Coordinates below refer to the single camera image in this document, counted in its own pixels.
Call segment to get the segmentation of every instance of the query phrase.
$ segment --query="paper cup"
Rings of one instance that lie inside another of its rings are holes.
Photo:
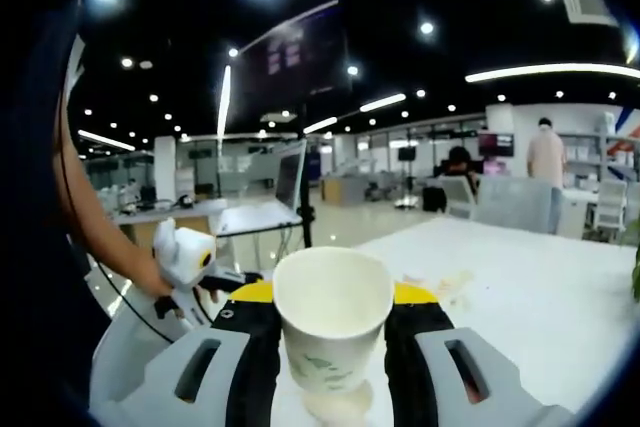
[[[384,264],[339,247],[302,250],[278,264],[273,293],[296,383],[315,393],[358,388],[393,307]]]

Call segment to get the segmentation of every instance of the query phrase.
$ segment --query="cable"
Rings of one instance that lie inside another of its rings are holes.
[[[60,96],[60,100],[58,101],[58,142],[59,143],[62,143],[62,139],[63,139],[62,122],[64,121],[64,119],[62,118],[62,109],[63,109],[63,105],[62,104],[63,104],[63,97],[61,95]],[[71,188],[69,187],[69,180],[67,178],[67,167],[65,165],[64,153],[63,152],[61,152],[61,154],[60,154],[60,164],[62,166],[62,177],[64,179],[64,185],[65,185],[65,188],[66,188],[66,191],[67,191],[67,197],[69,198],[69,206],[71,207],[71,212],[73,212],[73,216],[75,217],[75,221],[76,221],[76,223],[78,225],[78,230],[79,230],[79,233],[80,233],[80,236],[81,236],[81,240],[84,242],[85,247],[88,248],[89,247],[89,242],[87,241],[87,238],[84,235],[84,231],[82,230],[82,224],[80,222],[80,217],[78,216],[78,211],[76,210],[76,206],[73,203],[73,198],[71,197]],[[92,255],[92,257],[96,261],[98,269],[100,269],[100,272],[102,272],[102,275],[104,276],[104,278],[107,280],[109,285],[111,285],[111,288],[116,291],[118,296],[127,305],[127,307],[129,307],[131,309],[131,311],[136,315],[136,317],[138,317],[152,331],[154,331],[156,334],[158,334],[159,337],[161,337],[162,339],[166,340],[169,344],[173,344],[173,340],[171,340],[169,337],[167,337],[162,332],[160,332],[158,329],[156,329],[153,325],[151,325],[151,323],[149,323],[149,321],[147,321],[147,319],[145,319],[142,316],[142,314],[140,312],[138,312],[133,307],[133,305],[131,305],[131,302],[129,302],[129,300],[122,294],[120,289],[118,289],[118,287],[116,287],[116,284],[109,278],[109,275],[104,270],[104,266],[97,259],[97,257],[91,252],[87,252],[87,253],[90,253]]]

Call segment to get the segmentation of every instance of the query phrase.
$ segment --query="white chair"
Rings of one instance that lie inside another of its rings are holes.
[[[613,231],[614,236],[624,230],[624,205],[627,183],[623,180],[606,179],[600,182],[598,204],[593,227]]]
[[[475,220],[487,225],[549,233],[551,184],[537,179],[485,176]]]
[[[473,220],[476,199],[471,192],[467,178],[464,176],[440,177],[438,180],[447,197],[447,207],[444,213],[452,217]]]

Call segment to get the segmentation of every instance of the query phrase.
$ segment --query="black cable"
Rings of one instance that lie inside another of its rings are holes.
[[[62,132],[62,122],[64,121],[64,119],[62,118],[62,109],[63,109],[63,97],[62,94],[60,95],[60,101],[58,102],[58,143],[60,144],[60,146],[62,146],[62,141],[63,141],[63,132]],[[79,230],[79,234],[81,237],[81,240],[83,241],[83,243],[85,244],[85,248],[89,248],[89,242],[87,241],[86,236],[84,235],[84,231],[82,230],[82,223],[80,222],[80,217],[78,216],[78,211],[76,210],[76,206],[73,203],[73,198],[71,197],[71,189],[69,188],[69,180],[67,178],[67,167],[65,165],[65,161],[64,161],[64,152],[62,152],[62,147],[60,147],[60,164],[62,166],[62,177],[64,179],[64,185],[65,188],[67,190],[67,197],[69,198],[69,206],[71,207],[71,211],[73,212],[73,216],[75,217],[75,221],[78,225],[78,230]],[[122,292],[120,291],[120,289],[118,289],[118,287],[116,287],[116,284],[109,278],[109,275],[107,274],[107,272],[104,269],[104,266],[102,265],[102,263],[97,259],[97,257],[91,253],[88,252],[92,255],[92,257],[94,258],[94,260],[96,261],[96,264],[98,266],[98,269],[100,269],[100,272],[102,272],[102,275],[104,276],[105,279],[107,279],[107,282],[109,282],[109,285],[111,285],[111,288],[113,288],[113,290],[116,291],[116,293],[118,294],[118,296],[122,299],[122,301],[131,309],[131,311],[147,326],[149,327],[152,331],[154,331],[156,334],[158,334],[159,337],[162,337],[164,340],[166,340],[169,344],[173,344],[173,340],[171,340],[169,337],[167,337],[166,335],[164,335],[162,332],[160,332],[158,329],[156,329],[153,325],[151,325],[149,323],[149,321],[147,321],[147,319],[145,319],[142,314],[140,314],[140,312],[138,312],[133,305],[131,305],[131,302],[129,302],[129,300],[122,294]]]
[[[198,307],[200,308],[200,311],[207,318],[207,320],[211,324],[211,327],[213,327],[213,320],[211,319],[211,317],[209,317],[209,314],[207,313],[206,309],[202,305],[202,302],[200,301],[200,295],[198,294],[198,290],[195,287],[193,288],[193,296],[196,299],[196,304],[198,304]]]

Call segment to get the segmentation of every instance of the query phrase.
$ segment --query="screen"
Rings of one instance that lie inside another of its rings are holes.
[[[282,157],[280,171],[278,172],[278,182],[276,183],[276,199],[293,211],[297,207],[298,192],[296,192],[296,183],[301,157],[299,153]]]
[[[398,149],[399,162],[413,162],[414,160],[416,160],[415,147],[400,147]]]
[[[272,29],[238,56],[232,75],[234,102],[245,114],[255,115],[349,88],[345,62],[339,6],[303,14]]]
[[[482,157],[513,157],[513,135],[478,134],[478,153]]]

